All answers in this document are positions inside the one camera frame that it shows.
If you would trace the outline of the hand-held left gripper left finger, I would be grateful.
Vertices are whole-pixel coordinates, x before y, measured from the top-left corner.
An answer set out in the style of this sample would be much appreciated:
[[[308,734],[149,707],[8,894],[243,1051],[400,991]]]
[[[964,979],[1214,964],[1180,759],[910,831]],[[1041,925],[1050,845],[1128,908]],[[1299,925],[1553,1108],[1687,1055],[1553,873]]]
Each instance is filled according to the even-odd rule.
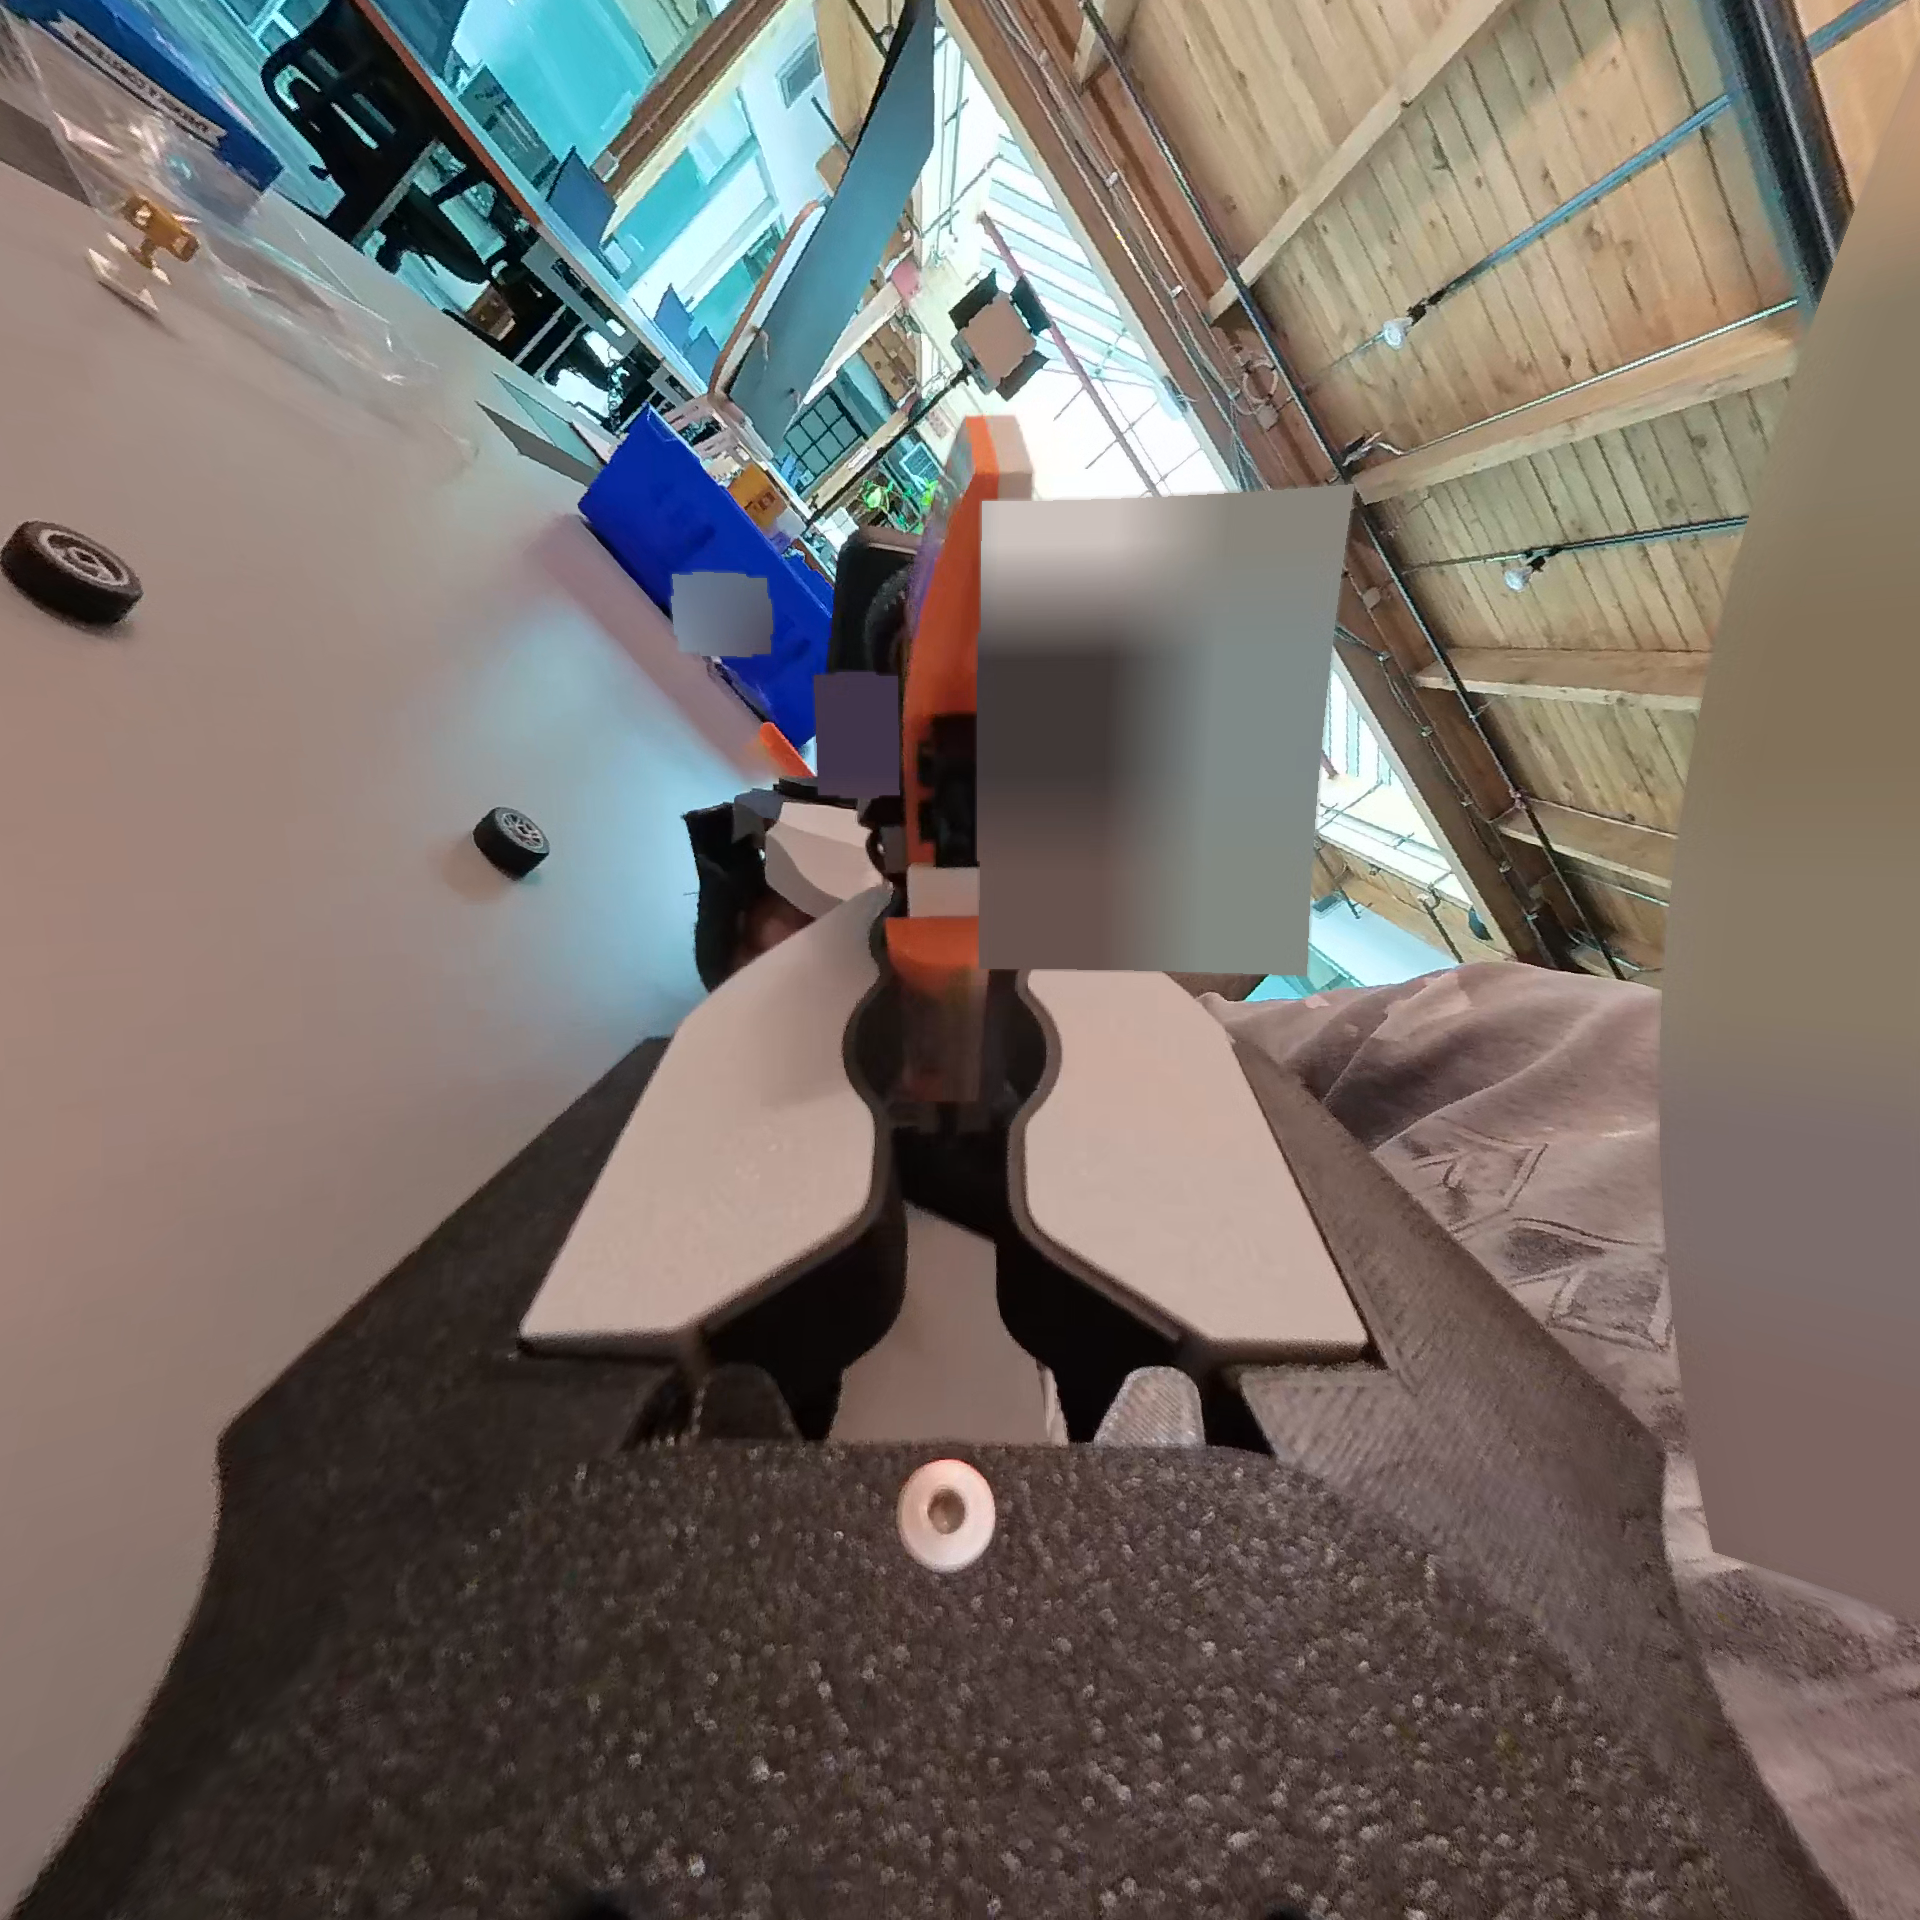
[[[884,904],[836,904],[684,1018],[519,1321],[536,1356],[871,1356],[890,1327],[890,1151],[845,1051]]]

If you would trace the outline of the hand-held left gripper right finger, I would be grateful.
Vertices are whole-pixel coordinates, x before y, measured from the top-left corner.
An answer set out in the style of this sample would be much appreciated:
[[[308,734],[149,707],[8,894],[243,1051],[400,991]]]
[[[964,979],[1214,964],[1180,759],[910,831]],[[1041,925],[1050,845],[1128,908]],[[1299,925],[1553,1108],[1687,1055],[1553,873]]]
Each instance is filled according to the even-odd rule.
[[[1041,1023],[1005,1124],[1020,1230],[1205,1373],[1354,1362],[1354,1285],[1205,997],[1141,967],[1036,967],[1020,997]]]

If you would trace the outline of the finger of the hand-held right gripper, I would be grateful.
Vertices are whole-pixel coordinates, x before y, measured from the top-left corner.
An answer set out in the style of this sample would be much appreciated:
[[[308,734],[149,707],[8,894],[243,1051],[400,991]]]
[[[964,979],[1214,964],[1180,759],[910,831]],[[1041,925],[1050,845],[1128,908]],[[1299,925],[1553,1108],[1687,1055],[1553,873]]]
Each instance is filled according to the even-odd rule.
[[[756,860],[756,935],[794,935],[878,884],[859,812],[822,799],[756,799]]]

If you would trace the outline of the orange white lego car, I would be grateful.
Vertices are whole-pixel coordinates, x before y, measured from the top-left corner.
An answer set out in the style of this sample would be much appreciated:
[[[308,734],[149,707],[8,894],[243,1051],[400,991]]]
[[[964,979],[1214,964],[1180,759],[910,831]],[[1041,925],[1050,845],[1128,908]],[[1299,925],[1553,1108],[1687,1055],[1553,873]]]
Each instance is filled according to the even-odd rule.
[[[1036,1090],[1020,967],[981,967],[976,873],[976,637],[981,637],[981,509],[1036,502],[1005,409],[964,418],[903,597],[903,786],[871,812],[884,908],[884,979],[903,991],[903,1073],[884,1108],[910,1132],[981,1141]]]

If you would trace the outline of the blue lego box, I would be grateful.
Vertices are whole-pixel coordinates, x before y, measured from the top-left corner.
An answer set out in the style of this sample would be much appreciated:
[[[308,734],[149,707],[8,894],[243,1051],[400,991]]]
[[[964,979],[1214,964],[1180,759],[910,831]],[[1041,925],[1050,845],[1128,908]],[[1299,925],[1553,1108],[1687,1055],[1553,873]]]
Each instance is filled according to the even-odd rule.
[[[276,189],[276,150],[149,0],[8,0],[8,16],[55,33],[91,76],[213,150],[243,189]]]

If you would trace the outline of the blue storage bin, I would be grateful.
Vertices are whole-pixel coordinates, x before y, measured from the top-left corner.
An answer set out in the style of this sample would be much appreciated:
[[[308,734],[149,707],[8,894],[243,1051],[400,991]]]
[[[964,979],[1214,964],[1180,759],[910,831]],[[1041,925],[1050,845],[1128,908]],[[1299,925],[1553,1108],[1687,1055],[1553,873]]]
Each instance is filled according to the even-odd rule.
[[[608,465],[581,492],[581,525],[598,552],[675,608],[684,573],[756,573],[768,597],[768,646],[715,646],[750,707],[789,739],[813,750],[813,685],[827,671],[827,573],[789,559],[707,462],[637,409]]]

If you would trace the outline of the dark panel easel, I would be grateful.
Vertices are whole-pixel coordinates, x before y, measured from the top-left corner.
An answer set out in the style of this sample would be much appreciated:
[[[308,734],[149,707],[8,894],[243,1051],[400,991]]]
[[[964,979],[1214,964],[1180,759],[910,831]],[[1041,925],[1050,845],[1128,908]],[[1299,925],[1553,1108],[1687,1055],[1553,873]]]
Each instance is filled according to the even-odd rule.
[[[756,275],[733,346],[715,354],[707,397],[777,451],[813,388],[827,374],[836,335],[853,328],[910,189],[936,158],[936,10],[903,0],[903,23],[878,66],[878,100],[845,158],[827,208],[804,208]]]

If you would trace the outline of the clear plastic bag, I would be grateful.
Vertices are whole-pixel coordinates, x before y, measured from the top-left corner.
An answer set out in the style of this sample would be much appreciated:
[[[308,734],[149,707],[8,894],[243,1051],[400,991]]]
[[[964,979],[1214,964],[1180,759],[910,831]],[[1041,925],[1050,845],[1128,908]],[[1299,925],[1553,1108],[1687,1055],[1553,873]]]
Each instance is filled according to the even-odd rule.
[[[475,462],[427,354],[400,346],[308,245],[184,125],[91,76],[55,33],[0,16],[0,158],[50,158],[91,208],[91,275],[187,346],[241,346],[299,370],[345,418],[419,441],[438,477]],[[170,208],[202,251],[149,275],[113,245],[113,194]]]

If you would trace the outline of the wooden beam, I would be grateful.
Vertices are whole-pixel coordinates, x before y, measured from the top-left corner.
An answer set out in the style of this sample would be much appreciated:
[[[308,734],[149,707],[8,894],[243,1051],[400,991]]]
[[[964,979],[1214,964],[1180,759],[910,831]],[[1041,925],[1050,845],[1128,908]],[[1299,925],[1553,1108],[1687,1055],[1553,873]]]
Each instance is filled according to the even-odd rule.
[[[1500,418],[1474,418],[1474,427],[1453,427],[1453,433],[1437,433],[1422,451],[1392,451],[1392,462],[1354,477],[1354,502],[1361,509],[1413,502],[1413,492],[1437,492],[1437,480],[1460,480],[1460,477],[1487,477],[1487,465],[1515,465],[1515,462],[1541,462],[1541,451],[1570,451],[1570,441],[1603,441],[1619,427],[1651,427],[1651,418],[1678,418],[1700,400],[1778,388],[1793,370],[1793,346],[1805,346],[1793,307],[1721,316],[1721,328],[1707,328],[1687,346],[1639,354],[1639,365],[1622,365],[1605,374],[1556,388],[1541,400],[1515,400]]]

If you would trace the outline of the black office chair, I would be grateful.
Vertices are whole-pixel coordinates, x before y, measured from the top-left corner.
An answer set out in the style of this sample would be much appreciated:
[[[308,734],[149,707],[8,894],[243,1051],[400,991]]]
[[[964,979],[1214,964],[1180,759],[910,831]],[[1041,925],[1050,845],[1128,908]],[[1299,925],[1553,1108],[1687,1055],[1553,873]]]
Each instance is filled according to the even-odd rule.
[[[345,189],[334,238],[377,238],[377,270],[427,251],[460,285],[491,285],[536,226],[410,76],[419,55],[446,85],[460,16],[460,0],[324,0],[259,55],[259,100],[303,128],[308,176]]]

